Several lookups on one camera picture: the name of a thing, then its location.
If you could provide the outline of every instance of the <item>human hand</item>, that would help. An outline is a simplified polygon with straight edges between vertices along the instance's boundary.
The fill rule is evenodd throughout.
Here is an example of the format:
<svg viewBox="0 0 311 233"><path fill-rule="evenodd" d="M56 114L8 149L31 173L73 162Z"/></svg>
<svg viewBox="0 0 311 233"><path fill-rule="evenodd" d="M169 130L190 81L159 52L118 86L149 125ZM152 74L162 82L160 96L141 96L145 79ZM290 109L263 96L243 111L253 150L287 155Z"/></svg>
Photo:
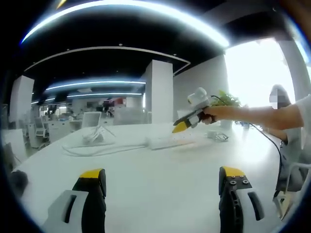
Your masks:
<svg viewBox="0 0 311 233"><path fill-rule="evenodd" d="M214 123L217 120L220 120L219 116L217 115L217 108L219 107L205 108L204 113L206 114L206 118L202 120L202 122L208 125L210 123Z"/></svg>

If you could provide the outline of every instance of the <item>bright window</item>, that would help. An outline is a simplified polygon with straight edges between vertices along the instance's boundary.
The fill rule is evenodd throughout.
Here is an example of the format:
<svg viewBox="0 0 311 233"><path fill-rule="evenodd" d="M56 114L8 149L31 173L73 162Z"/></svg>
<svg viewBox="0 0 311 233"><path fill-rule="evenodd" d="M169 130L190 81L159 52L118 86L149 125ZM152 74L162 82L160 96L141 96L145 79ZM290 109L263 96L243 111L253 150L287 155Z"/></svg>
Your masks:
<svg viewBox="0 0 311 233"><path fill-rule="evenodd" d="M225 52L229 92L249 107L269 106L274 84L282 85L295 103L291 74L279 44L262 39L237 45Z"/></svg>

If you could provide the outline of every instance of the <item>desk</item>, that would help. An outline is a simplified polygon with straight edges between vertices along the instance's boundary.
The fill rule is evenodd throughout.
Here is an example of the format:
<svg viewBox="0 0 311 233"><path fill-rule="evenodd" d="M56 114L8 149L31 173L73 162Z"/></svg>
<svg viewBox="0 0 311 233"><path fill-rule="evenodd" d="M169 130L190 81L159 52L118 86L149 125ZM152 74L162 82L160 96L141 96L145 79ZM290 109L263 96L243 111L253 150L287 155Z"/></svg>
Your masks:
<svg viewBox="0 0 311 233"><path fill-rule="evenodd" d="M138 140L150 133L168 134L170 125L110 126L120 140ZM255 129L199 124L189 133L194 144L163 149L148 148L97 157L66 156L62 145L81 136L76 131L43 148L17 169L28 175L29 184L21 202L38 225L48 216L48 207L66 189L72 189L86 170L106 170L106 232L118 233L218 233L220 232L219 167L241 169L271 208L279 155L275 146ZM208 130L230 136L225 143L204 137Z"/></svg>

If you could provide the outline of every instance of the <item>white power strip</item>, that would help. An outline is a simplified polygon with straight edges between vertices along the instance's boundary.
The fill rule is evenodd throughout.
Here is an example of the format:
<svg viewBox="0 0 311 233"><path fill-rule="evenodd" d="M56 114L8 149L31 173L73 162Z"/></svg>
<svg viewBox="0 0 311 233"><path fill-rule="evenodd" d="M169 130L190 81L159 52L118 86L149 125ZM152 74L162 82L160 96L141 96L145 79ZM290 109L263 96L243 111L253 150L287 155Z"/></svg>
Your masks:
<svg viewBox="0 0 311 233"><path fill-rule="evenodd" d="M159 150L171 147L182 146L186 144L193 143L194 140L191 134L180 134L176 136L166 136L166 137L154 137L148 138L148 147L152 150Z"/></svg>

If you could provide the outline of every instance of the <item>human arm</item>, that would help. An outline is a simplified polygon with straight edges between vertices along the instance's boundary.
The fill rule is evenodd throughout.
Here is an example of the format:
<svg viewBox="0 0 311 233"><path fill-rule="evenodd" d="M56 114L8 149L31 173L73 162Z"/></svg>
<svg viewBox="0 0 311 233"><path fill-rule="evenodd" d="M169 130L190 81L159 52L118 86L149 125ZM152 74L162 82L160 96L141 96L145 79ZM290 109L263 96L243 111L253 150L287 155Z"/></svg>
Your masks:
<svg viewBox="0 0 311 233"><path fill-rule="evenodd" d="M278 130L304 126L299 108L296 104L280 109L273 109L272 107L246 108L217 106L204 109L204 113L215 116L216 120L238 120ZM204 122L210 123L210 121L211 119L208 118Z"/></svg>
<svg viewBox="0 0 311 233"><path fill-rule="evenodd" d="M264 128L263 131L273 135L274 137L281 139L283 142L287 142L287 134L283 130L275 130L272 128Z"/></svg>

